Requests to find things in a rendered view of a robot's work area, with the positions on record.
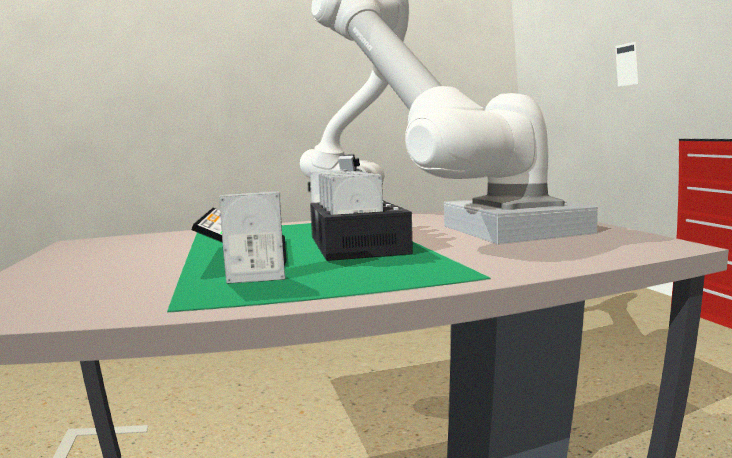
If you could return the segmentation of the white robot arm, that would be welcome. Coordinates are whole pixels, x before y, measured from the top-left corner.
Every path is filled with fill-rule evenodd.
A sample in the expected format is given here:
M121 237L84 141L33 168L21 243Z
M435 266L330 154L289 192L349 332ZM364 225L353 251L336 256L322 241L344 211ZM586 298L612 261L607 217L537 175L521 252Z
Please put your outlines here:
M538 104L527 95L501 94L484 110L458 89L442 86L403 43L408 0L313 0L312 14L321 25L355 41L373 69L331 119L320 144L302 155L305 176L360 169L381 174L383 185L382 168L345 155L340 136L389 84L410 111L405 142L419 168L449 179L489 176L487 195L472 198L472 204L503 210L565 206L548 194L548 139Z

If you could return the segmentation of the green mat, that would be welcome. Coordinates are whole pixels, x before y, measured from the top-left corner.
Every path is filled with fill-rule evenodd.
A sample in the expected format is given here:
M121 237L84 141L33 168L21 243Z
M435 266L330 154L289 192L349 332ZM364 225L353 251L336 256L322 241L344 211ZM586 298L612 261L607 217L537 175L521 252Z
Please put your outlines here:
M326 261L311 223L282 225L285 280L226 283L223 243L197 233L167 312L410 290L491 279L413 242L413 254Z

